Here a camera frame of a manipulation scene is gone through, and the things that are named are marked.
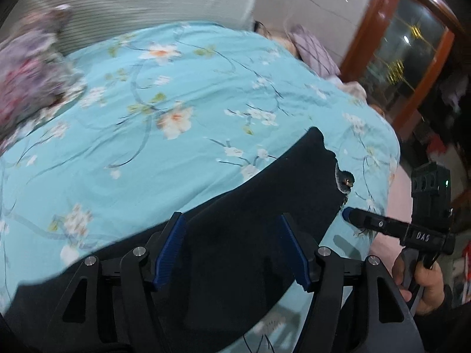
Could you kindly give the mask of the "person's right hand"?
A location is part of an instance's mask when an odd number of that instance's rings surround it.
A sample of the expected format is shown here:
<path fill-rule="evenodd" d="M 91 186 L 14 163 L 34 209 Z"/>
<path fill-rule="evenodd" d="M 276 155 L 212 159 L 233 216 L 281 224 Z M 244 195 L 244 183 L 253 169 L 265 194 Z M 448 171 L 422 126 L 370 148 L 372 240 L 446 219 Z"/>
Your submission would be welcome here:
<path fill-rule="evenodd" d="M 401 256 L 398 256 L 392 268 L 392 278 L 399 287 L 399 291 L 405 301 L 410 301 L 412 293 L 402 286 L 406 265 Z M 416 314 L 425 316 L 438 309 L 445 300 L 445 286 L 442 269 L 438 262 L 434 262 L 430 269 L 426 269 L 423 263 L 418 262 L 414 273 L 415 281 L 422 286 L 422 298 L 417 303 Z"/>

